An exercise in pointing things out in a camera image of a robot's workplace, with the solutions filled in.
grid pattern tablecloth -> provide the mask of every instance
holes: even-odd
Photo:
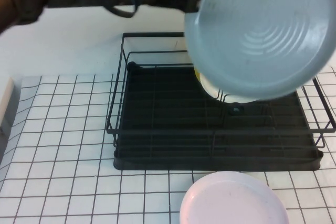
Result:
[[[334,69],[324,68],[318,80],[336,109]],[[210,172],[114,169],[113,138],[104,131],[113,87],[113,75],[24,80],[0,165],[1,224],[179,223],[185,192]],[[327,123],[311,82],[306,91]],[[304,99],[302,106],[314,124]],[[274,190],[291,224],[336,223],[336,134],[325,136],[316,172],[248,173]]]

drip tray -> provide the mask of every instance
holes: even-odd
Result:
[[[186,66],[129,63],[119,130],[117,169],[316,170],[323,157],[296,92],[222,103]]]

black cable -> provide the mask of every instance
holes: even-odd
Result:
[[[140,6],[139,0],[131,0],[132,5],[134,6],[133,12],[126,12],[123,10],[120,10],[118,8],[115,8],[115,4],[111,4],[108,0],[97,0],[100,2],[101,6],[103,6],[106,10],[109,12],[123,18],[131,18],[133,17],[136,12],[138,11],[138,8]]]

